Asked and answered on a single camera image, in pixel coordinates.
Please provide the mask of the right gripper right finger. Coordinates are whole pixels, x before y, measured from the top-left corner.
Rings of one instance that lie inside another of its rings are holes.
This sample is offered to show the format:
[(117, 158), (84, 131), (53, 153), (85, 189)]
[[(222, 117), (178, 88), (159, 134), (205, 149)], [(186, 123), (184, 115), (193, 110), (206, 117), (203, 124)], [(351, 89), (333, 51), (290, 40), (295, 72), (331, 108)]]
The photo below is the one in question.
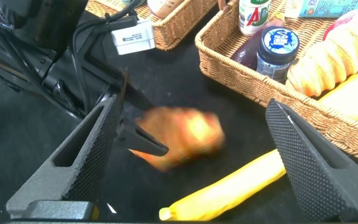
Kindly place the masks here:
[(358, 222), (358, 164), (283, 103), (271, 99), (265, 119), (305, 217)]

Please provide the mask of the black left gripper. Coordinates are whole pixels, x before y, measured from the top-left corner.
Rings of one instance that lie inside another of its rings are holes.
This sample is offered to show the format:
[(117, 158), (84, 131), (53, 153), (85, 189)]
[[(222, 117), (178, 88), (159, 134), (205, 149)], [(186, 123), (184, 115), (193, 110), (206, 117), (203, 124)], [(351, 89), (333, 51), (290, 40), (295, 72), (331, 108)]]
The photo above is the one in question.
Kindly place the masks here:
[[(122, 87), (117, 97), (117, 119), (121, 117), (125, 102), (129, 102), (140, 110), (148, 110), (150, 108), (150, 100), (128, 81), (128, 72), (123, 71), (122, 77)], [(135, 122), (127, 118), (119, 120), (116, 133), (117, 136), (114, 138), (114, 143), (119, 147), (144, 152), (153, 156), (164, 156), (169, 151), (166, 145), (156, 140)]]

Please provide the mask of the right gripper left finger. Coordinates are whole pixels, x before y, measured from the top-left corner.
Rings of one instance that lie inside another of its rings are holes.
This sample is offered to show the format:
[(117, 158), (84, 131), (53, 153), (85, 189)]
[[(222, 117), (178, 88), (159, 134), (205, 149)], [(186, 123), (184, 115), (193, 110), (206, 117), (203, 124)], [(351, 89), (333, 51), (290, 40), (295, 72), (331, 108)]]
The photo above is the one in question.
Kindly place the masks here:
[(38, 200), (94, 202), (113, 145), (118, 96), (99, 103), (7, 201), (12, 219)]

